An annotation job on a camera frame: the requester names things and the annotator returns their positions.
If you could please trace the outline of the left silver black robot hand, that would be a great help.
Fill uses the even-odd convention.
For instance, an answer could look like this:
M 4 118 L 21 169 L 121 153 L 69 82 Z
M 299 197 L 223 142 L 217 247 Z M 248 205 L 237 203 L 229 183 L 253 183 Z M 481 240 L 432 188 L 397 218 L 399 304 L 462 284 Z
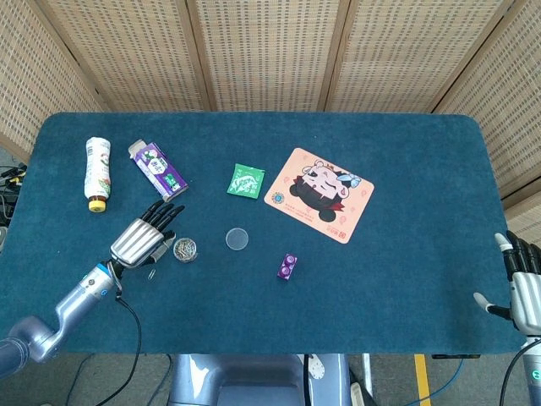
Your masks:
M 133 220 L 113 242 L 111 263 L 113 269 L 134 269 L 156 263 L 172 246 L 176 233 L 170 223 L 185 209 L 159 200 Z

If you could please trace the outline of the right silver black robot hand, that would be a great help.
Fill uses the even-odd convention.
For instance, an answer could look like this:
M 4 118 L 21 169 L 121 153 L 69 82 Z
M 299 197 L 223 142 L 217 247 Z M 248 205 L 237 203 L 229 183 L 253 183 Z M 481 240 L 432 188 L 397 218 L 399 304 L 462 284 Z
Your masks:
M 474 293 L 476 303 L 487 313 L 512 321 L 524 336 L 540 336 L 540 248 L 518 238 L 512 231 L 495 234 L 503 256 L 510 289 L 510 307 L 490 303 Z

